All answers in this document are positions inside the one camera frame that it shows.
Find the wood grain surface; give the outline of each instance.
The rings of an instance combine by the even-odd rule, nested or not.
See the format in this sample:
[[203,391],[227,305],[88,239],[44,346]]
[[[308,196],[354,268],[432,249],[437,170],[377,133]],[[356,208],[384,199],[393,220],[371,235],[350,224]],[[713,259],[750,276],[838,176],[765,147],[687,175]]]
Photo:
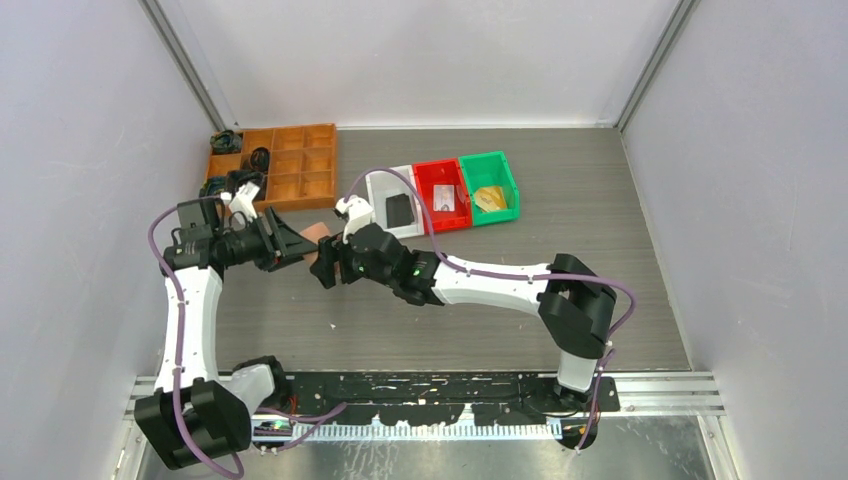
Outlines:
[[[503,150],[521,190],[512,223],[439,235],[468,260],[512,265],[572,253],[598,275],[631,286],[634,317],[613,338],[610,368],[689,368],[618,132],[612,129],[375,130],[339,132],[337,196],[375,166]],[[357,192],[365,196],[365,184]],[[284,214],[296,229],[342,223],[330,210]],[[426,237],[405,239],[430,249]],[[486,306],[413,307],[361,280],[324,290],[301,263],[274,273],[227,271],[218,309],[220,369],[276,355],[288,370],[556,370],[542,322]],[[616,308],[627,306],[621,295]]]

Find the white bin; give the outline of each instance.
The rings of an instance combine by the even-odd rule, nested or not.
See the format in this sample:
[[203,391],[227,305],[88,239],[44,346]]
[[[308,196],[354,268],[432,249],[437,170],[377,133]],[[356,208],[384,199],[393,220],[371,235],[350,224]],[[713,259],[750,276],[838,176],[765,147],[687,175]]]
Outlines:
[[[402,165],[394,167],[392,170],[400,173],[407,180],[415,185],[415,177],[412,173],[411,165]],[[377,225],[380,225],[383,230],[390,232],[397,238],[417,237],[424,235],[424,217],[421,215],[421,206],[415,201],[409,187],[407,187],[399,178],[386,172],[373,172],[365,177],[365,186],[368,188],[368,203],[374,207],[373,219]],[[413,223],[401,227],[388,228],[388,218],[386,215],[386,199],[399,194],[409,196],[411,202],[412,214],[415,217]]]

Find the green object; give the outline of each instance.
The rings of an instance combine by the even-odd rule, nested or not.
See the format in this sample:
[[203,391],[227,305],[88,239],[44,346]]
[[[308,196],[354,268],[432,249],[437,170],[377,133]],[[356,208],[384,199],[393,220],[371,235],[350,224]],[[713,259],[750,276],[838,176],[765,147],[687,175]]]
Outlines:
[[[521,216],[521,195],[509,170],[509,162],[503,152],[480,153],[459,157],[459,165],[465,176],[468,196],[471,199],[473,225],[510,222]],[[483,187],[498,186],[504,192],[506,209],[484,212],[474,203],[474,192]]]

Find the plastic bin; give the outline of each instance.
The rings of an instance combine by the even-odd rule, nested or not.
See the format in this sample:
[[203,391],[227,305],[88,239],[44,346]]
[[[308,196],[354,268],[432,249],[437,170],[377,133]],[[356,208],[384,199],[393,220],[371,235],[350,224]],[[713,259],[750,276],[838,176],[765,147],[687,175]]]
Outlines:
[[[424,199],[424,207],[430,212],[433,219],[433,230],[445,232],[458,230],[471,226],[471,206],[468,197],[468,189],[465,187],[465,178],[459,167],[459,160],[450,158],[435,162],[416,163],[412,165],[415,173],[415,185]],[[453,185],[454,187],[454,210],[452,212],[433,211],[433,186]]]
[[[415,185],[412,166],[402,165],[392,170],[400,173]],[[365,186],[368,188],[368,203],[374,207],[373,219],[383,230],[391,233],[397,238],[408,238],[424,235],[424,216],[421,207],[415,201],[415,194],[399,178],[386,172],[373,172],[365,177]],[[407,195],[409,197],[409,209],[412,212],[412,223],[397,227],[388,227],[388,214],[386,211],[386,200],[396,195]]]
[[[515,186],[515,179],[509,170],[509,163],[503,152],[481,153],[459,157],[459,164],[468,185],[471,199],[471,216],[474,226],[490,223],[509,222],[521,215],[521,195]],[[474,192],[478,188],[499,186],[503,189],[506,209],[486,213],[474,204]]]

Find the wooden organizer tray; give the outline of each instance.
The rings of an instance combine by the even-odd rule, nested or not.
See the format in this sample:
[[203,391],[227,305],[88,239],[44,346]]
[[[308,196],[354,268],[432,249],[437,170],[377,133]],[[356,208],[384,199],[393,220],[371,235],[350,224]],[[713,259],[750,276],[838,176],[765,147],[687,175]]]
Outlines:
[[209,154],[206,178],[247,168],[259,147],[271,152],[265,200],[253,202],[259,212],[333,208],[336,205],[336,126],[332,123],[245,130],[242,150]]

